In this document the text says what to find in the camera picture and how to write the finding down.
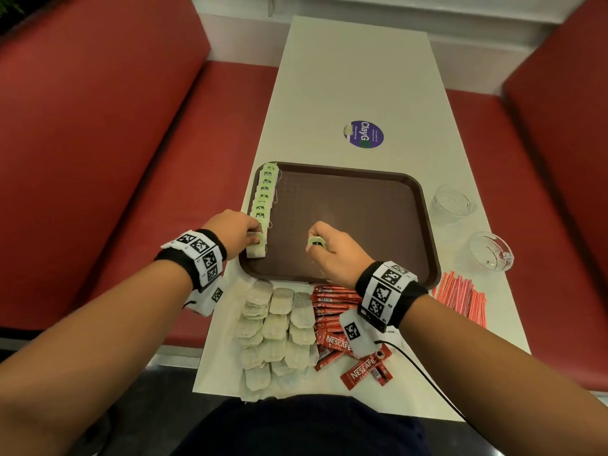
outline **brown tray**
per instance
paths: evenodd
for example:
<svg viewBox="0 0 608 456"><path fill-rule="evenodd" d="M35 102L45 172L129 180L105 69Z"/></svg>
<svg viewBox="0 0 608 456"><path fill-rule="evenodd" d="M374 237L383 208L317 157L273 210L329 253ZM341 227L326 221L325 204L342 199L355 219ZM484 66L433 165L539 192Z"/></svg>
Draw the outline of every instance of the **brown tray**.
<svg viewBox="0 0 608 456"><path fill-rule="evenodd" d="M308 229L325 221L343 230L375 260L394 261L431 289L441 270L420 184L384 171L278 162L277 203L270 212L268 249L262 259L239 255L250 276L323 283L326 277L305 251ZM260 167L247 208L255 197Z"/></svg>

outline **red bench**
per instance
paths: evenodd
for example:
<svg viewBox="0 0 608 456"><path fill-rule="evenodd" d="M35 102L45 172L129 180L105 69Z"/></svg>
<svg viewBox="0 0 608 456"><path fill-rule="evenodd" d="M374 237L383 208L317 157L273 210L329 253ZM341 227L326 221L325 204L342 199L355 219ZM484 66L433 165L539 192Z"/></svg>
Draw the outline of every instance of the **red bench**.
<svg viewBox="0 0 608 456"><path fill-rule="evenodd" d="M492 229L517 257L507 277L533 354L601 391L607 17L608 0L589 0L509 78L515 120L498 97L448 91ZM190 0L66 0L1 45L0 326L46 329L164 241L239 209L277 69L205 64L208 52ZM184 310L165 342L202 347L209 322Z"/></svg>

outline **stack of tea bags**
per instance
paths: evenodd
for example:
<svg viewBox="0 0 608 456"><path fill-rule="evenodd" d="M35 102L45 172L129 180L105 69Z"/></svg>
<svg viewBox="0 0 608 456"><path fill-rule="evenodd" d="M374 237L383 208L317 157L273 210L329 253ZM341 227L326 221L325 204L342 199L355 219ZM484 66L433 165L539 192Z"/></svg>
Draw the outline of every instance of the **stack of tea bags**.
<svg viewBox="0 0 608 456"><path fill-rule="evenodd" d="M288 288L272 288L258 280L247 292L237 324L241 344L241 365L249 391L260 391L270 384L270 366L284 376L319 360L315 344L314 311L310 295L294 294Z"/></svg>
<svg viewBox="0 0 608 456"><path fill-rule="evenodd" d="M256 218L262 225L262 232L258 233L260 242L247 246L248 258L263 258L266 256L266 241L268 239L268 226L270 224L270 210L275 198L275 187L278 181L278 165L265 163L260 171L258 185L255 188L255 197L251 203L249 216Z"/></svg>

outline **black cable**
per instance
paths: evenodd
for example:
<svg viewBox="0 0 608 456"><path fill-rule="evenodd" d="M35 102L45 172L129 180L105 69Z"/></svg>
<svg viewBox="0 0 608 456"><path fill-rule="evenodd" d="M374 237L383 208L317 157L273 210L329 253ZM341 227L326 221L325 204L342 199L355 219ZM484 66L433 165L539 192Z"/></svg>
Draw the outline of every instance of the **black cable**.
<svg viewBox="0 0 608 456"><path fill-rule="evenodd" d="M383 341L383 340L378 340L378 341L375 341L375 342L376 342L376 344L388 344L388 345L396 348L405 358L407 358L408 360L410 360L410 363L412 365L414 365L414 367L418 370L418 372L423 376L424 379L426 379L426 381L431 385L431 387L433 389L435 389L435 391L441 396L441 398L443 398L446 401L446 403L452 407L452 410L454 410L454 412L456 414L458 414L463 419L464 422L466 422L468 425L470 425L473 428L473 430L475 430L479 435L482 435L481 432L479 432L479 430L477 430L477 428L473 424L471 424L471 422L469 422L469 420L467 418L465 418L465 415L462 414L458 410L458 408L456 406L454 406L454 404L443 394L443 392L440 391L437 388L437 386L433 383L433 381L430 380L429 376L427 376L427 375L424 374L424 371L422 371L420 369L420 367L418 365L416 365L416 362L414 360L412 360L408 354L406 354L405 352L403 352L399 347L397 347L392 342Z"/></svg>

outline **white table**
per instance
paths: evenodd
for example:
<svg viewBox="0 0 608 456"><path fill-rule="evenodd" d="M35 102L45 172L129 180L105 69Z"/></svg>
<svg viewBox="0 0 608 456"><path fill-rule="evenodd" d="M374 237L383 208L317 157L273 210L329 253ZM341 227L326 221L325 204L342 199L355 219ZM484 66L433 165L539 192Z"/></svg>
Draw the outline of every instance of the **white table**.
<svg viewBox="0 0 608 456"><path fill-rule="evenodd" d="M376 124L384 142L375 149L349 143L344 128L357 120ZM427 201L444 183L467 192L477 200L477 211L450 227L434 225L433 231L441 268L472 276L459 268L457 255L472 233L490 228L425 33L294 17L244 192L244 212L254 172L270 160L407 173L421 183ZM280 182L277 191L280 201ZM194 391L238 396L241 367L233 330L253 279L238 260L227 265L225 278L230 290L213 315ZM504 274L488 272L473 281L488 299L488 328L529 352ZM297 283L275 286L311 291ZM354 363L342 358L274 394L347 394L339 376ZM394 380L380 387L367 377L352 395L380 412L460 419L398 352L386 364Z"/></svg>

